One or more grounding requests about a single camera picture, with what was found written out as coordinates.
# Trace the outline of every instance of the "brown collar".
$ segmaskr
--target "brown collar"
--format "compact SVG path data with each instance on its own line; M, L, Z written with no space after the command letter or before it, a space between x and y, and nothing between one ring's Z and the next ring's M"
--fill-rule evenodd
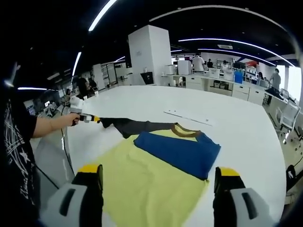
M192 131L193 133L191 134L183 134L181 132L179 132L176 127L179 127L181 130L183 131ZM174 124L173 127L171 128L172 132L174 134L176 134L177 136L180 136L180 137L187 137L187 138L195 138L199 135L202 134L201 131L194 131L194 130L189 130L189 129L186 129L186 128L183 128L181 125L179 125L178 123Z

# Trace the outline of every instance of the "human hand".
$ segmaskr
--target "human hand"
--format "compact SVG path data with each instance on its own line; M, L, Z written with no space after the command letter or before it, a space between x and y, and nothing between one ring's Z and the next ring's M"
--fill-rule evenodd
M64 118L64 122L65 122L66 126L72 126L73 123L75 123L75 124L79 123L80 115L77 113L70 113L70 114L63 116L63 118Z

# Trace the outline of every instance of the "cable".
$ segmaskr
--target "cable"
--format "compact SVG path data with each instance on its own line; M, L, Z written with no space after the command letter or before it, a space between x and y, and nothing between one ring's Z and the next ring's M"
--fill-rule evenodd
M64 105L64 107L63 107L63 109L62 109L61 116L63 115L63 110L64 110L65 107L66 107L66 105ZM70 159L68 158L67 151L66 151L66 148L65 148L65 136L64 136L64 133L63 133L63 129L61 129L61 134L62 134L62 138L63 138L63 144L64 144L64 147L63 147L63 148L64 148L64 152L65 152L65 155L66 155L68 164L70 165L71 171L72 171L72 173L73 173L74 176L75 176L74 170L73 170L73 168L72 168L72 166L71 166L71 161L70 161Z
M57 188L59 189L59 187L48 177L48 175L45 174L45 172L43 172L38 166L37 164L35 164L35 166L37 167L38 170L40 170L40 172Z
M300 160L294 165L294 167L295 167L297 164L299 164L299 162L301 162L302 159L303 159L303 156L302 156L302 157L300 158Z

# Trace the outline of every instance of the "blue t-shirt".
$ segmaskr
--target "blue t-shirt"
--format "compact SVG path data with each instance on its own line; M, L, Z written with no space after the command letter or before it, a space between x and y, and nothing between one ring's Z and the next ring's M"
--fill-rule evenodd
M142 132L134 144L185 173L206 180L221 146L204 133L196 139L197 142Z

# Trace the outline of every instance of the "white table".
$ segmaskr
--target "white table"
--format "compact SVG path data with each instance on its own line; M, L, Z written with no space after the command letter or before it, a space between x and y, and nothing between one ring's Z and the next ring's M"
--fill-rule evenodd
M215 125L208 126L164 113L168 108L201 114L209 117ZM262 106L192 89L121 86L86 100L83 112L138 121L179 122L186 128L205 132L222 146L209 173L210 186L185 226L214 226L212 205L217 166L236 170L246 187L253 188L269 205L271 217L275 221L280 219L286 193L285 163L273 124ZM75 170L123 140L114 127L104 129L94 122L81 122L69 127L67 134Z

